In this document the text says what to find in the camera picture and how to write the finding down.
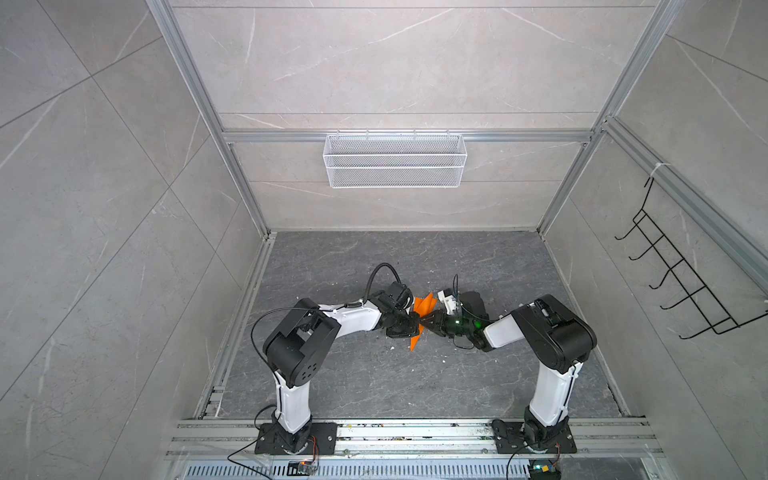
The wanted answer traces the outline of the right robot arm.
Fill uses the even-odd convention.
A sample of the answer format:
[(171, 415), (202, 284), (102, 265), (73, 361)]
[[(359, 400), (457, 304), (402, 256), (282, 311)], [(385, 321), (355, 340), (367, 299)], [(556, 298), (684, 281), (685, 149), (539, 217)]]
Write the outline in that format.
[(597, 346), (592, 328), (556, 297), (546, 294), (495, 320), (482, 310), (475, 292), (467, 302), (450, 296), (445, 308), (417, 315), (427, 330), (448, 338), (465, 337), (474, 348), (490, 352), (525, 341), (539, 361), (531, 401), (518, 423), (491, 422), (501, 453), (527, 448), (533, 452), (574, 453), (568, 436), (569, 402), (583, 363)]

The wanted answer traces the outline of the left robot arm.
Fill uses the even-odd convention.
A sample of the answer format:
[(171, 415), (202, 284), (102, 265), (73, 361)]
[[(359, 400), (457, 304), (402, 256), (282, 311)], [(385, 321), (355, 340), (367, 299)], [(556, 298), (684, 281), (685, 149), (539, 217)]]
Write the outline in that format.
[(372, 298), (340, 305), (304, 298), (284, 310), (286, 316), (263, 344), (263, 359), (276, 384), (274, 424), (284, 450), (298, 453), (310, 439), (309, 384), (333, 343), (353, 333), (380, 329), (394, 338), (418, 334), (418, 316), (411, 311), (413, 300), (408, 289), (379, 291)]

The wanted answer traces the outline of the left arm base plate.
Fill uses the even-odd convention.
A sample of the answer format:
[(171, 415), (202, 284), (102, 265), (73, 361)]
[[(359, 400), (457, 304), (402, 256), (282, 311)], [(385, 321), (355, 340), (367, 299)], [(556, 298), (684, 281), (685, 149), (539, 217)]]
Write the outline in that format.
[(310, 421), (296, 433), (289, 433), (279, 423), (265, 423), (259, 426), (254, 453), (333, 455), (337, 432), (338, 425), (332, 422)]

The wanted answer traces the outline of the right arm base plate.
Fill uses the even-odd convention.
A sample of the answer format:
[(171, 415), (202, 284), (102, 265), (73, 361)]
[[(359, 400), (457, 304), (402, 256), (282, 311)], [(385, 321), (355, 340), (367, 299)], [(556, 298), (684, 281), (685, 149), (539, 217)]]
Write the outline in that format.
[(507, 422), (494, 419), (490, 423), (499, 454), (521, 451), (546, 454), (573, 454), (577, 447), (565, 417), (553, 426), (543, 426), (535, 419)]

